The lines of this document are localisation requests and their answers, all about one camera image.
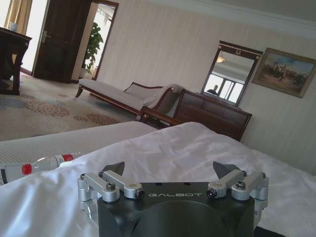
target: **potted plant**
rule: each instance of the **potted plant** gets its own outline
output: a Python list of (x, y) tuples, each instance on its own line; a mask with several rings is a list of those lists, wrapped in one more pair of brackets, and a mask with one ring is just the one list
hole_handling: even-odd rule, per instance
[(101, 28), (97, 23), (93, 23), (87, 50), (81, 67), (80, 78), (92, 78), (93, 65), (95, 63), (95, 55), (100, 50), (100, 43), (103, 43), (102, 36), (99, 31)]

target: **door handle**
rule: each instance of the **door handle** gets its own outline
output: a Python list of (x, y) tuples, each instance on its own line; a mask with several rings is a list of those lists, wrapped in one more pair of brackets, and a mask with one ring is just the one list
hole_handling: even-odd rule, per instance
[(43, 36), (42, 36), (42, 38), (41, 38), (41, 42), (42, 42), (42, 43), (45, 43), (46, 38), (51, 38), (51, 36), (48, 36), (48, 35), (47, 35), (47, 31), (43, 31)]

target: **mirror frame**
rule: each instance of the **mirror frame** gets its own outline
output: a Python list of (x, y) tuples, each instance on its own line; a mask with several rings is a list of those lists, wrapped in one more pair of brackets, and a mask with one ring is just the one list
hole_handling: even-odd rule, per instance
[[(207, 74), (207, 77), (206, 77), (206, 80), (204, 82), (204, 85), (203, 85), (203, 88), (202, 88), (202, 91), (201, 91), (201, 94), (203, 95), (206, 95), (205, 92), (204, 92), (204, 89), (206, 87), (206, 84), (208, 82), (208, 79), (210, 77), (210, 75), (212, 74), (213, 72), (213, 69), (215, 67), (215, 64), (216, 64), (216, 61), (217, 61), (217, 58), (220, 54), (220, 52), (223, 51), (223, 52), (227, 52), (227, 53), (231, 53), (231, 54), (234, 54), (234, 55), (237, 55), (237, 56), (240, 56), (240, 57), (244, 57), (244, 58), (249, 58), (249, 59), (252, 59), (254, 60), (253, 61), (253, 64), (252, 64), (252, 67), (249, 71), (249, 74), (245, 80), (245, 83), (244, 83), (244, 87), (242, 88), (241, 92), (240, 92), (240, 95), (236, 101), (236, 104), (233, 105), (233, 106), (238, 106), (242, 96), (243, 96), (243, 93), (246, 89), (246, 87), (248, 86), (248, 83), (249, 83), (249, 80), (256, 68), (256, 65), (258, 63), (258, 60), (260, 59), (260, 57), (262, 56), (263, 52), (259, 51), (259, 50), (255, 50), (255, 49), (251, 49), (251, 48), (247, 48), (247, 47), (243, 47), (243, 46), (240, 46), (240, 45), (237, 45), (237, 44), (233, 44), (233, 43), (228, 43), (228, 42), (225, 42), (225, 41), (219, 41), (219, 46), (218, 46), (218, 49), (217, 49), (217, 52), (215, 54), (215, 57), (214, 57), (214, 60), (213, 60), (213, 63), (211, 65), (211, 68), (210, 70), (208, 71), (208, 74)], [(218, 99), (216, 98), (215, 96), (212, 98), (215, 98), (217, 100), (220, 100), (222, 102), (225, 102), (227, 104), (230, 104), (232, 105), (231, 103), (229, 103), (228, 101), (225, 101), (225, 100), (221, 100), (221, 99)]]

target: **green plant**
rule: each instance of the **green plant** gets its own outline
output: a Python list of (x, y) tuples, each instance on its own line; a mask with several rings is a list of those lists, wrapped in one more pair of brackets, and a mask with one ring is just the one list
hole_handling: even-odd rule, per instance
[(90, 74), (90, 70), (95, 63), (95, 55), (98, 52), (98, 49), (100, 49), (100, 43), (103, 43), (102, 36), (99, 33), (100, 30), (101, 28), (98, 26), (97, 23), (94, 22), (88, 42), (87, 51), (85, 52), (84, 60), (82, 63), (82, 68), (87, 69)]

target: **floor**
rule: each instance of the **floor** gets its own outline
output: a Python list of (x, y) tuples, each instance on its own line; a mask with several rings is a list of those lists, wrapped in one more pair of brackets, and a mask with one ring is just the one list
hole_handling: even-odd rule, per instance
[(135, 116), (89, 95), (75, 98), (78, 84), (20, 77), (20, 96), (0, 95), (0, 141), (135, 120)]

